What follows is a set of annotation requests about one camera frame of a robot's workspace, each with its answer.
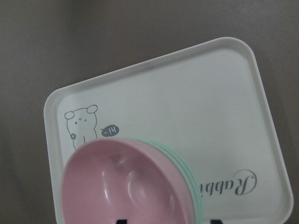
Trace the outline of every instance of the cartoon face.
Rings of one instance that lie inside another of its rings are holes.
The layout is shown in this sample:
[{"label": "cartoon face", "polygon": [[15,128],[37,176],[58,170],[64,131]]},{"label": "cartoon face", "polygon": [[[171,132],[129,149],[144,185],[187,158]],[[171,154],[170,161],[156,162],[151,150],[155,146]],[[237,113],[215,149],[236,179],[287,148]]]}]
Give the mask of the cartoon face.
[{"label": "cartoon face", "polygon": [[98,110],[97,105],[80,108],[69,111],[64,114],[67,122],[67,129],[73,140],[74,148],[77,149],[85,142],[97,138],[95,127],[97,125],[97,117],[95,112]]}]

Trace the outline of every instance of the cartoon ear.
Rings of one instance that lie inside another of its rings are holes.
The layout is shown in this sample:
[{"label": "cartoon ear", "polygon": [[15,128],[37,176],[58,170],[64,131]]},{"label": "cartoon ear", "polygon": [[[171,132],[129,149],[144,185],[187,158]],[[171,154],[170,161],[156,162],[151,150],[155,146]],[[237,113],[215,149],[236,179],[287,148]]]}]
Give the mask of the cartoon ear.
[{"label": "cartoon ear", "polygon": [[75,113],[73,111],[69,111],[64,114],[64,117],[67,120],[72,119],[74,116],[75,116]]},{"label": "cartoon ear", "polygon": [[86,108],[87,113],[95,113],[98,110],[97,105],[91,105],[88,108]]}]

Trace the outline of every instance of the dark gray surface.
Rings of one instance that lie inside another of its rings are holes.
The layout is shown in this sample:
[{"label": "dark gray surface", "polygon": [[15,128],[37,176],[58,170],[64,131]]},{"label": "dark gray surface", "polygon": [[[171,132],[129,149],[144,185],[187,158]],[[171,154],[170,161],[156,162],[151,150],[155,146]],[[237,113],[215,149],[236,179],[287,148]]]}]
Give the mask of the dark gray surface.
[{"label": "dark gray surface", "polygon": [[0,223],[54,224],[43,105],[57,88],[211,39],[254,51],[299,222],[299,1],[0,2]]}]

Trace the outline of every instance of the bowl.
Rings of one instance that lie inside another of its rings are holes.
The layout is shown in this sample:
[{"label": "bowl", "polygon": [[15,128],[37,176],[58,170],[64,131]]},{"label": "bowl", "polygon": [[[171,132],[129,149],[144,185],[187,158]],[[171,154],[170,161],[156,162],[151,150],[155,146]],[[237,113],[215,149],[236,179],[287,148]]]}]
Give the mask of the bowl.
[{"label": "bowl", "polygon": [[61,204],[65,224],[201,221],[190,169],[152,140],[105,138],[82,145],[64,168]]}]

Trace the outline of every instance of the tray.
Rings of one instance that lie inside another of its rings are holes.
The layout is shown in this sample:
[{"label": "tray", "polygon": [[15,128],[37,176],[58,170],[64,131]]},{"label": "tray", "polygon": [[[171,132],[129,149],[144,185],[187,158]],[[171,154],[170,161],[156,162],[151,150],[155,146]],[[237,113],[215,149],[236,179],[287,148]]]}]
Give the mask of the tray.
[{"label": "tray", "polygon": [[176,150],[200,183],[204,224],[281,224],[293,196],[254,54],[218,38],[54,91],[44,107],[58,224],[60,179],[94,138]]}]

